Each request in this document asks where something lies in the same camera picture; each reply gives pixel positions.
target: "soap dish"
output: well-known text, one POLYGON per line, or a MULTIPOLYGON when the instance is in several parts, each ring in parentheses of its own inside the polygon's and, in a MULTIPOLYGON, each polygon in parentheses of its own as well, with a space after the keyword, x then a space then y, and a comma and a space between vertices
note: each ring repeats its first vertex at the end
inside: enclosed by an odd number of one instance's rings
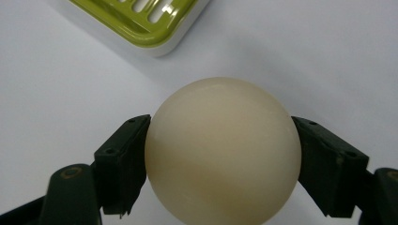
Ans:
POLYGON ((170 52, 209 0, 70 0, 136 48, 152 55, 170 52))

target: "white sphere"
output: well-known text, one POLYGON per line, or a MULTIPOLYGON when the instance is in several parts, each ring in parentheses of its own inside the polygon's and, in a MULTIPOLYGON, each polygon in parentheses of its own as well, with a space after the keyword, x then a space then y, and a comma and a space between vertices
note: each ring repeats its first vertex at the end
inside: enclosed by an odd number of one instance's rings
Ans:
POLYGON ((231 78, 193 82, 171 95, 145 144, 151 186, 189 225, 264 223, 289 198, 300 162, 299 135, 283 106, 231 78))

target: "white surface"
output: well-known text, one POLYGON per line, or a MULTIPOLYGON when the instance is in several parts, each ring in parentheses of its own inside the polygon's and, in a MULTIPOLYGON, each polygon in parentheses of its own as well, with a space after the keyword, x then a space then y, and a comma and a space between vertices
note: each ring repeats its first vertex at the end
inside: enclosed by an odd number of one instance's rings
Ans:
POLYGON ((262 224, 290 197, 301 147, 289 113, 250 82, 207 78, 156 111, 145 142, 150 184, 190 225, 262 224))
MULTIPOLYGON (((127 119, 153 114, 205 77, 256 83, 371 157, 398 167, 396 1, 214 0, 162 58, 68 1, 0 2, 0 212, 43 195, 50 175, 93 153, 127 119)), ((300 185, 268 224, 325 218, 300 185)), ((104 224, 180 224, 145 184, 131 215, 104 224)))

